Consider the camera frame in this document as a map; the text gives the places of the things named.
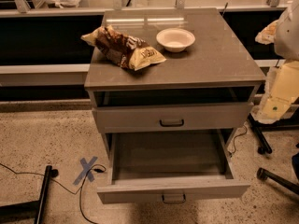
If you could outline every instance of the black handle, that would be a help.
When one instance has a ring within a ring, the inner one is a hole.
[[[170,202],[167,202],[167,201],[165,200],[164,195],[162,195],[162,201],[163,201],[163,203],[165,203],[165,204],[180,204],[180,203],[185,203],[185,202],[186,202],[186,195],[183,194],[183,200],[181,200],[181,201],[170,201]]]
[[[160,119],[160,125],[162,127],[181,127],[185,123],[184,119]]]

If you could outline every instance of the closed drawer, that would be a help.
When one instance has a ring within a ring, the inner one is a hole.
[[[249,182],[235,174],[216,130],[114,133],[102,203],[240,197]]]
[[[95,108],[100,133],[196,130],[241,127],[252,105],[153,105]]]

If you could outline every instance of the white bowl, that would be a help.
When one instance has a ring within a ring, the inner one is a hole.
[[[195,36],[184,29],[168,28],[156,36],[159,44],[171,52],[181,52],[195,41]]]

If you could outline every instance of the gray cabinet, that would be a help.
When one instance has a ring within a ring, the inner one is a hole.
[[[167,60],[133,72],[94,50],[85,89],[110,160],[107,185],[97,191],[102,202],[241,196],[249,182],[235,178],[226,144],[264,75],[222,16],[216,9],[110,11],[108,24],[147,40]],[[195,43],[165,51],[155,36],[167,27],[193,32]]]

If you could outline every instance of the concrete floor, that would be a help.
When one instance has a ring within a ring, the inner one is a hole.
[[[240,180],[250,188],[238,199],[187,201],[184,204],[127,203],[103,205],[96,194],[107,174],[93,174],[82,193],[85,215],[101,224],[143,223],[298,223],[299,197],[272,180],[257,179],[259,167],[281,175],[293,183],[292,156],[299,152],[299,131],[264,133],[273,148],[271,155],[257,153],[258,140],[251,129],[235,139],[237,152],[232,157]],[[80,160],[107,167],[108,159],[96,130],[88,101],[51,103],[0,103],[0,162],[16,172],[43,174],[46,165],[58,169],[55,179],[76,192],[74,181],[82,171]],[[38,199],[42,184],[39,175],[14,175],[0,166],[0,205]],[[32,219],[10,223],[33,223]],[[88,223],[79,210],[79,196],[70,194],[54,182],[44,223]]]

